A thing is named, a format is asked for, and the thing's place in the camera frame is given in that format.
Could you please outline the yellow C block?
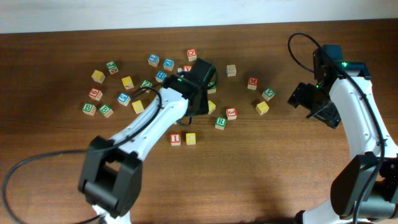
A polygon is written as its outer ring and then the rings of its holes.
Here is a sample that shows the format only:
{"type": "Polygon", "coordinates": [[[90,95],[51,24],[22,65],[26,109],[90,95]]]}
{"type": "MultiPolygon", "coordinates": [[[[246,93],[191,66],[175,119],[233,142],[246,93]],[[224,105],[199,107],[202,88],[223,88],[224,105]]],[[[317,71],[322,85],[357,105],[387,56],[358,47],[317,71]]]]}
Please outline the yellow C block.
{"type": "Polygon", "coordinates": [[[187,133],[186,134],[186,144],[187,145],[195,145],[197,143],[196,134],[195,133],[187,133]]]}

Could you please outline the red I block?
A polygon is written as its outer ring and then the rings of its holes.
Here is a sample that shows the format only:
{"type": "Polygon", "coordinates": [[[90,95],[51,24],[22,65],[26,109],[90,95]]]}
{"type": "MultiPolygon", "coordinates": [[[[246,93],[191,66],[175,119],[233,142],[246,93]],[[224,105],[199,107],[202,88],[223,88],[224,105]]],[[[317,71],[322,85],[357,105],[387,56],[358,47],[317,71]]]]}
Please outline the red I block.
{"type": "Polygon", "coordinates": [[[181,136],[178,133],[173,133],[170,135],[170,143],[172,146],[180,146],[181,145],[181,136]]]}

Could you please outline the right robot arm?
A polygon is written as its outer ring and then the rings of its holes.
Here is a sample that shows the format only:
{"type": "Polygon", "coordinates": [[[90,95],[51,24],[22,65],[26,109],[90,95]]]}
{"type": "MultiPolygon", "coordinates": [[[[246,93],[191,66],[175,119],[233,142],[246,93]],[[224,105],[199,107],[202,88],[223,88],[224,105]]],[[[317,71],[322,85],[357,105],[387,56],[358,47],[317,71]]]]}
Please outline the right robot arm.
{"type": "Polygon", "coordinates": [[[316,85],[299,83],[288,103],[303,106],[331,128],[342,124],[349,143],[348,165],[333,181],[330,198],[296,214],[296,223],[374,223],[397,218],[397,144],[373,97],[362,62],[343,60],[339,45],[313,53],[316,85]]]}

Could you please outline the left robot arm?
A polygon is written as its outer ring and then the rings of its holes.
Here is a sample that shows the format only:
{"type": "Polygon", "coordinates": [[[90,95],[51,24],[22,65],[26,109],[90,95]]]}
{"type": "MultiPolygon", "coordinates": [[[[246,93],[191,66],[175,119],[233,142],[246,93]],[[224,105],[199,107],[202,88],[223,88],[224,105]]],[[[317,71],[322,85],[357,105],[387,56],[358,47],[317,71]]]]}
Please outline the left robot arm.
{"type": "Polygon", "coordinates": [[[197,59],[190,71],[165,78],[151,104],[126,128],[109,140],[97,136],[90,142],[78,190],[102,223],[130,223],[144,159],[175,122],[208,113],[211,81],[218,81],[216,68],[197,59]]]}

